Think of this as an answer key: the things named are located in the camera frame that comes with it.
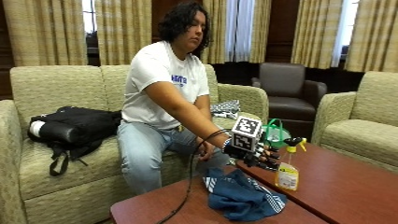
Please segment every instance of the wooden wall panel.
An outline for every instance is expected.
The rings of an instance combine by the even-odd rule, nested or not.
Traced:
[[[0,100],[12,99],[9,70],[13,67],[9,30],[5,21],[2,0],[0,2]]]
[[[158,23],[165,13],[175,6],[179,2],[186,0],[151,0],[151,43],[159,41]]]
[[[294,46],[296,0],[272,0],[264,62],[288,63]]]

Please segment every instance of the dark armchair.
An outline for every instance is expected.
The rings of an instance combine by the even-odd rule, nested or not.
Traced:
[[[252,86],[268,96],[268,119],[280,119],[291,136],[310,140],[315,110],[327,87],[322,82],[304,80],[304,71],[298,63],[262,63]]]

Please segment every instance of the blue cloth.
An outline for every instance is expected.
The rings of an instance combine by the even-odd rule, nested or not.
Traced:
[[[223,211],[230,220],[255,221],[272,216],[287,202],[286,195],[266,190],[239,169],[223,175],[219,168],[209,168],[202,180],[210,192],[209,207]]]

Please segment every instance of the sofa armrest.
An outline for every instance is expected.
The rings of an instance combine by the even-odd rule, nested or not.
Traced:
[[[303,99],[318,108],[323,95],[327,93],[327,86],[323,82],[304,80],[303,82]]]
[[[268,118],[268,98],[264,90],[230,84],[218,83],[218,101],[238,100],[239,110],[260,118],[262,123]]]
[[[320,138],[326,127],[338,121],[350,118],[350,112],[356,93],[354,91],[326,94],[316,109],[311,143],[320,144]]]
[[[12,100],[0,101],[0,223],[26,223],[20,196],[21,125]]]

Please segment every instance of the man's arm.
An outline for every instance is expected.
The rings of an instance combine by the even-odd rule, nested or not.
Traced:
[[[153,102],[167,112],[167,114],[181,122],[185,128],[190,130],[199,138],[205,139],[209,135],[219,130],[218,126],[210,120],[210,107],[205,115],[201,111],[209,106],[209,100],[198,97],[197,105],[189,103],[181,96],[178,90],[170,82],[155,82],[143,89]],[[222,133],[211,137],[207,142],[215,147],[223,148],[223,142],[229,138]]]
[[[211,113],[210,113],[210,97],[209,95],[201,95],[194,102],[194,106],[198,108],[199,113],[211,120]]]

